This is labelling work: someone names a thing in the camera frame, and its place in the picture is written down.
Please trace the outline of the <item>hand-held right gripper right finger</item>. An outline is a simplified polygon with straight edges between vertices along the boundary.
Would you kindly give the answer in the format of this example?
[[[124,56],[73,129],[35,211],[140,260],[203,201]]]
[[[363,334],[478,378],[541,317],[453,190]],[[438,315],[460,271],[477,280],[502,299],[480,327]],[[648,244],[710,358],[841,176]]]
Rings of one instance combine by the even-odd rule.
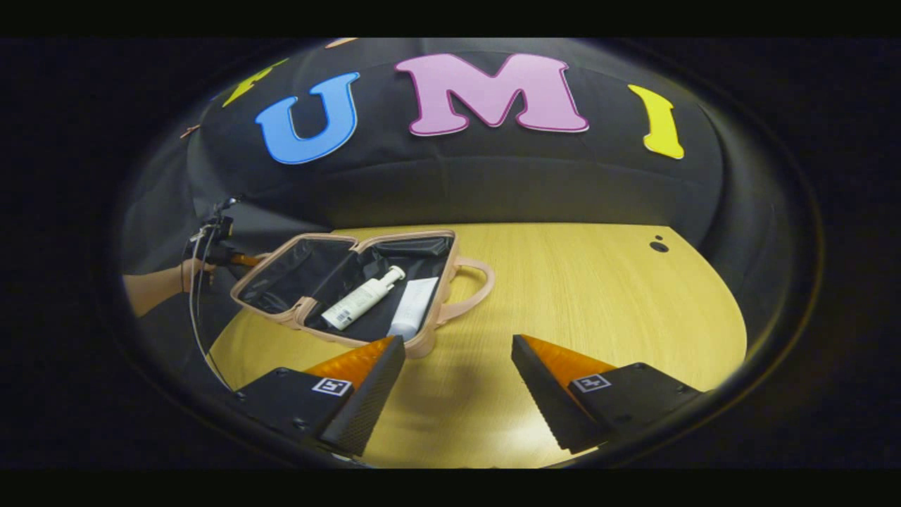
[[[512,337],[511,359],[570,453],[635,439],[707,397],[649,363],[609,365],[527,334]]]

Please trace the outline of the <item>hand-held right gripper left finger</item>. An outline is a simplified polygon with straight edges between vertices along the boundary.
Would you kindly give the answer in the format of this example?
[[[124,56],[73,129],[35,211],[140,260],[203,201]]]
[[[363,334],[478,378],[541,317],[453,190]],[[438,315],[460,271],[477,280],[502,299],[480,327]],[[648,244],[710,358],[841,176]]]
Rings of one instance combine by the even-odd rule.
[[[297,445],[362,456],[405,362],[388,336],[303,371],[277,367],[235,392],[242,414]]]

